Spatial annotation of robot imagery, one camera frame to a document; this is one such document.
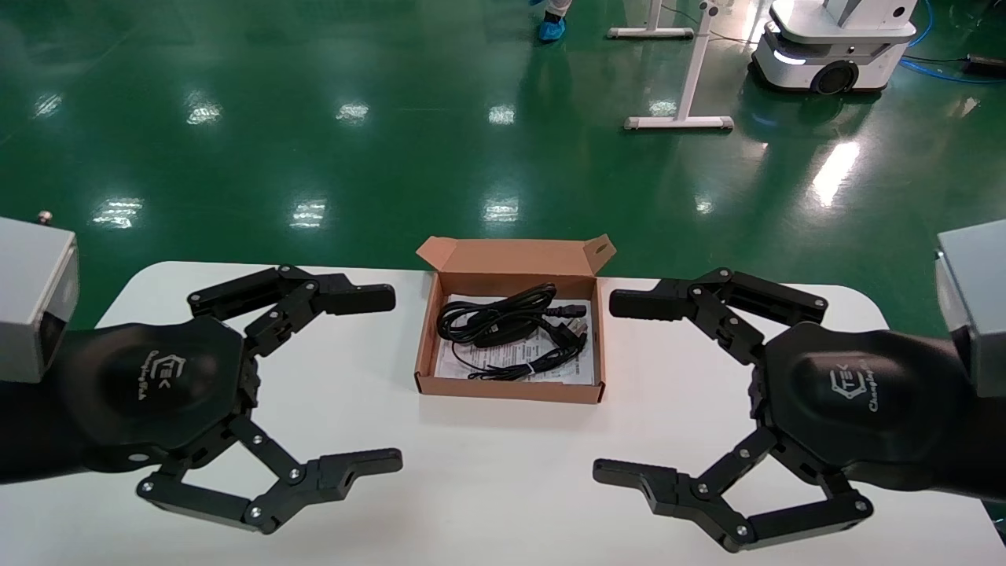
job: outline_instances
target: open cardboard box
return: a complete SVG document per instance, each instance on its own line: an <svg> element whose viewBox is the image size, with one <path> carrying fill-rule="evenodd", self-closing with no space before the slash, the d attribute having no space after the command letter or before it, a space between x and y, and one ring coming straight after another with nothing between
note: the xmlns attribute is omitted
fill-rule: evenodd
<svg viewBox="0 0 1006 566"><path fill-rule="evenodd" d="M608 235L562 239L455 239L431 236L415 251L437 271L415 360L415 387L427 395L601 403L605 393L605 332L597 272L615 254ZM590 300L594 385L475 381L435 374L441 338L437 317L452 295L509 298L554 282L557 300Z"/></svg>

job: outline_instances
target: green floor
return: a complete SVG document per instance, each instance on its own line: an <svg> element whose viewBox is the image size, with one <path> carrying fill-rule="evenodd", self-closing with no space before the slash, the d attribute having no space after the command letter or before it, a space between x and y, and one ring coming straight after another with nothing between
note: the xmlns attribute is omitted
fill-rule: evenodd
<svg viewBox="0 0 1006 566"><path fill-rule="evenodd" d="M1006 54L989 4L938 2L911 52ZM757 39L768 5L713 29ZM606 274L831 282L943 336L936 233L1006 217L1006 86L776 95L717 40L693 111L737 129L627 133L674 111L690 50L605 39L646 6L576 0L538 46L525 0L3 0L0 214L77 232L77 328L165 259L422 268L430 234L608 232Z"/></svg>

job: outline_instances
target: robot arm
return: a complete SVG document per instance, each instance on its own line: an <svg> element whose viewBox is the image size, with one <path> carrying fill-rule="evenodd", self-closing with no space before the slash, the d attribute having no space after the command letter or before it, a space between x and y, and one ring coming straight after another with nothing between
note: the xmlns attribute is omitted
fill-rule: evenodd
<svg viewBox="0 0 1006 566"><path fill-rule="evenodd" d="M764 336L727 309L791 328ZM687 319L753 366L756 430L697 478L675 468L597 460L602 484L636 488L651 511L696 523L729 552L849 529L873 513L849 482L1006 500L1006 403L968 386L953 344L890 332L833 333L821 298L726 268L615 292L615 317ZM826 500L745 518L723 494L767 455Z"/></svg>
<svg viewBox="0 0 1006 566"><path fill-rule="evenodd" d="M0 484L160 468L137 494L160 509L270 534L308 505L341 501L361 476L401 468L394 448L300 463L252 421L269 356L323 313L391 311L388 286L281 265L189 297L193 320L67 332L38 384L0 383ZM272 307L244 330L223 322ZM242 498L188 486L235 442L279 479Z"/></svg>

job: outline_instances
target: white stand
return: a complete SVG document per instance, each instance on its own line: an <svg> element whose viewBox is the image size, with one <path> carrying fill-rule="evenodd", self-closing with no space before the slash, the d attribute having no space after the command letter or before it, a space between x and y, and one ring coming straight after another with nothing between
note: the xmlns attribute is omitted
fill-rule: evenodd
<svg viewBox="0 0 1006 566"><path fill-rule="evenodd" d="M659 10L659 0L655 0L655 3L658 5L657 9ZM709 44L709 27L711 26L712 17L719 11L719 8L707 2L702 2L699 8L702 10L702 20L698 24L695 47L692 49L691 61L688 62L688 72L685 75L685 85L681 90L681 102L678 104L677 114L673 118L652 116L627 118L625 123L626 130L638 130L640 128L733 129L733 120L729 116L688 116L688 113L691 111L692 100L695 98L698 73L702 70L702 59L705 57L705 48Z"/></svg>
<svg viewBox="0 0 1006 566"><path fill-rule="evenodd" d="M613 27L608 30L608 36L618 37L674 37L691 39L695 32L690 27L658 27L660 22L661 0L650 0L650 17L646 27Z"/></svg>

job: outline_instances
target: black cable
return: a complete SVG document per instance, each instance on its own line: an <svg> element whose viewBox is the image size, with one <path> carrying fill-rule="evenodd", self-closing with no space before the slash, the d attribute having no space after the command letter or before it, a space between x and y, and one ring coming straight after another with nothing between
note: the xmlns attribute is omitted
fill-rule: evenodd
<svg viewBox="0 0 1006 566"><path fill-rule="evenodd" d="M468 375L470 380L512 382L554 370L576 358L586 345L586 326L581 321L569 326L554 326L544 320L544 317L580 319L586 316L586 308L569 306L548 309L554 298L555 286L545 282L493 304L451 302L444 306L437 317L437 334L441 339L451 341L451 352L458 362L476 370ZM527 364L479 368L462 360L455 350L459 344L472 344L476 348L510 344L526 339L538 329L548 335L555 348Z"/></svg>
<svg viewBox="0 0 1006 566"><path fill-rule="evenodd" d="M968 57L957 57L956 59L931 59L927 57L916 57L914 55L901 55L901 58L924 62L965 62L968 60Z"/></svg>
<svg viewBox="0 0 1006 566"><path fill-rule="evenodd" d="M699 22L698 22L697 19L695 19L694 17L692 17L692 16L690 16L690 15L682 12L681 10L676 10L674 8L668 8L667 6L665 6L663 4L661 4L660 7L663 8L663 9L665 9L665 10L667 10L667 11L669 11L669 12L675 12L675 13L681 14L682 16L684 16L684 17L692 20L693 22L695 22L695 25L699 25ZM726 39L727 41L736 41L737 43L743 43L745 45L758 43L758 41L747 41L745 39L737 39L736 37L727 37L727 36L723 35L722 33L717 33L717 32L715 32L715 31L713 31L711 29L709 30L709 33L715 35L716 37L719 37L720 39Z"/></svg>

